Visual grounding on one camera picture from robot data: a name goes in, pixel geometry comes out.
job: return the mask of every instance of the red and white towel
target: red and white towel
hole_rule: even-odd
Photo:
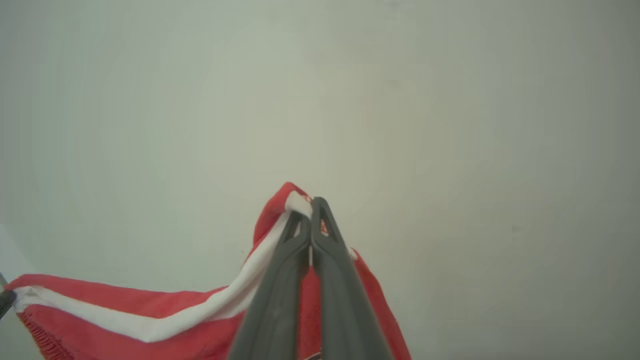
[[[253,249],[240,274],[205,293],[118,288],[50,275],[23,275],[5,288],[47,360],[224,359],[291,211],[311,216],[310,197],[286,183],[255,225]],[[396,360],[409,360],[400,328],[362,258],[356,269]],[[320,281],[302,282],[298,357],[319,358]]]

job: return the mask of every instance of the red fabric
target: red fabric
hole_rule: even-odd
[[[265,205],[255,226],[253,251],[268,234],[291,192],[308,195],[286,183]],[[380,326],[396,360],[410,360],[400,328],[382,293],[378,281],[358,255],[355,266],[378,317]],[[199,293],[181,291],[162,293],[118,288],[94,282],[50,275],[23,275],[8,290],[23,286],[41,286],[66,297],[124,313],[165,318],[188,307],[203,303],[223,288]],[[300,333],[298,356],[306,359],[321,351],[320,281],[310,269],[301,285]],[[32,304],[19,313],[41,353],[47,360],[140,360],[140,359],[224,359],[244,313],[232,318],[202,322],[163,341],[145,343],[75,317],[53,307]]]

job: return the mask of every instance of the gray background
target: gray background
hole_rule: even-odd
[[[637,359],[639,15],[2,1],[0,241],[39,272],[209,290],[294,181],[328,199],[415,359]]]

